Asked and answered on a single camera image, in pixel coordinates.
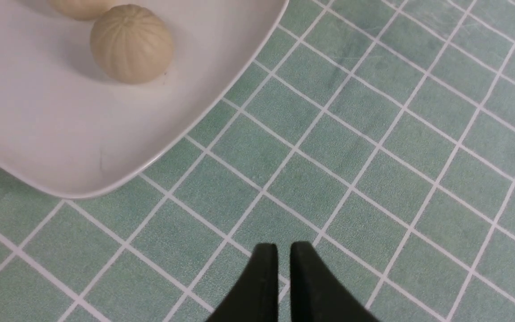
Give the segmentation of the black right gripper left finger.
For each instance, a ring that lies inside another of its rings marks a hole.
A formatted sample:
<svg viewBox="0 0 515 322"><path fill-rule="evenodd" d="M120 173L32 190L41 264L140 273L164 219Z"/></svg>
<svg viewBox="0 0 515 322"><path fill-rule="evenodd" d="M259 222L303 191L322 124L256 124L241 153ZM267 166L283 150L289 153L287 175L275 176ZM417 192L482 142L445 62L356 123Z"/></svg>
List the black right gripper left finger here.
<svg viewBox="0 0 515 322"><path fill-rule="evenodd" d="M277 322L278 249L274 243L258 243L241 276L208 322Z"/></svg>

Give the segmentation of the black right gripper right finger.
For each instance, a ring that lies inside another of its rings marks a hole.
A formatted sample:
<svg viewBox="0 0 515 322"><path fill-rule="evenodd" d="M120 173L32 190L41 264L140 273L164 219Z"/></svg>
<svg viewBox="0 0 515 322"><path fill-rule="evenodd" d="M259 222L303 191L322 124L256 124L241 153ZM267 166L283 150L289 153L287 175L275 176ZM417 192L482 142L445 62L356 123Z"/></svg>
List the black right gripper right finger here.
<svg viewBox="0 0 515 322"><path fill-rule="evenodd" d="M377 322L333 275L311 243L290 250L290 299L293 322Z"/></svg>

